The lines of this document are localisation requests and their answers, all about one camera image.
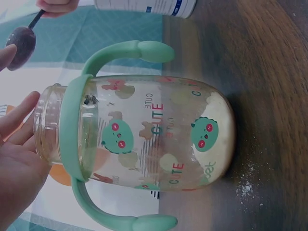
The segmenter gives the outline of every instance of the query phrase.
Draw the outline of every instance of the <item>finger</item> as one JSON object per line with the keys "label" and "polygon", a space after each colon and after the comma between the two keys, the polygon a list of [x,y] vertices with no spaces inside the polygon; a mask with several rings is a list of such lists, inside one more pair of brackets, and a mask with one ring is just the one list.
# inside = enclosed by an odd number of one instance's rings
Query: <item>finger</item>
{"label": "finger", "polygon": [[37,6],[50,13],[69,13],[78,7],[78,2],[79,0],[70,0],[70,2],[65,5],[52,5],[43,0],[38,0]]}
{"label": "finger", "polygon": [[0,71],[2,71],[12,62],[16,52],[17,47],[15,44],[11,44],[0,50]]}
{"label": "finger", "polygon": [[7,137],[23,122],[24,118],[33,110],[39,100],[40,94],[36,91],[30,93],[22,103],[0,118],[0,134]]}
{"label": "finger", "polygon": [[33,136],[33,121],[34,113],[32,113],[23,126],[8,139],[8,142],[23,145],[29,140]]}
{"label": "finger", "polygon": [[46,12],[43,14],[42,18],[58,18],[60,16],[63,16],[67,13],[50,13],[50,12]]}
{"label": "finger", "polygon": [[35,146],[35,138],[32,136],[29,140],[27,140],[24,143],[24,147],[27,148],[27,150],[36,153],[36,146]]}

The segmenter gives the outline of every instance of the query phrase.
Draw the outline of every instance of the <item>sippy cup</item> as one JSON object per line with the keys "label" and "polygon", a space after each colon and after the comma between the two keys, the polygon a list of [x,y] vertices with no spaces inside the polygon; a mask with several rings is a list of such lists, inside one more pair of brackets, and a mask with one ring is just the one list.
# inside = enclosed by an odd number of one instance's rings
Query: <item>sippy cup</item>
{"label": "sippy cup", "polygon": [[96,76],[113,59],[168,62],[173,57],[172,48],[154,41],[106,47],[67,87],[45,89],[36,106],[38,154],[64,166],[79,205],[111,230],[166,231],[177,219],[105,213],[86,191],[89,179],[142,190],[192,191],[221,177],[231,161],[233,113],[215,88],[176,77]]}

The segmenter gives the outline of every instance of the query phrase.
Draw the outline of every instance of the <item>green bottle handle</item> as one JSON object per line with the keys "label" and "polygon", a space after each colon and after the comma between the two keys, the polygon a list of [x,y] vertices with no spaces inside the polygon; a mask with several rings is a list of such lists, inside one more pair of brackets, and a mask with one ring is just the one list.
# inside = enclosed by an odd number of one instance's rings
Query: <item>green bottle handle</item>
{"label": "green bottle handle", "polygon": [[100,210],[90,199],[78,158],[79,107],[85,84],[96,77],[103,65],[119,58],[141,58],[163,63],[174,58],[174,51],[166,44],[155,41],[128,41],[106,47],[92,55],[82,71],[67,87],[61,105],[59,120],[59,150],[64,168],[71,176],[76,200],[82,209],[99,224],[114,231],[167,231],[178,220],[173,216],[146,215],[141,217],[115,216]]}

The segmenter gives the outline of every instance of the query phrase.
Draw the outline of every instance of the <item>white container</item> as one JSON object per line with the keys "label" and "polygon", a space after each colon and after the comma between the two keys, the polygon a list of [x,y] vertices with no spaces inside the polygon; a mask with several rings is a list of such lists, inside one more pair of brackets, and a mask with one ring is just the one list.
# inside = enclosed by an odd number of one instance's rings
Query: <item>white container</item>
{"label": "white container", "polygon": [[188,18],[197,0],[94,0],[100,10],[158,13]]}

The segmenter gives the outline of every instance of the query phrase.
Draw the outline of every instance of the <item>wooden table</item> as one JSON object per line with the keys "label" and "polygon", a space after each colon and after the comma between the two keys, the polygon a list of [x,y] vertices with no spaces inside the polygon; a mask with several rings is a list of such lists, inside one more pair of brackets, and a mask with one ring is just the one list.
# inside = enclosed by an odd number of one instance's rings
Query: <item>wooden table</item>
{"label": "wooden table", "polygon": [[164,25],[177,52],[165,74],[219,89],[238,135],[226,176],[162,193],[160,213],[175,231],[308,230],[308,2],[198,0]]}

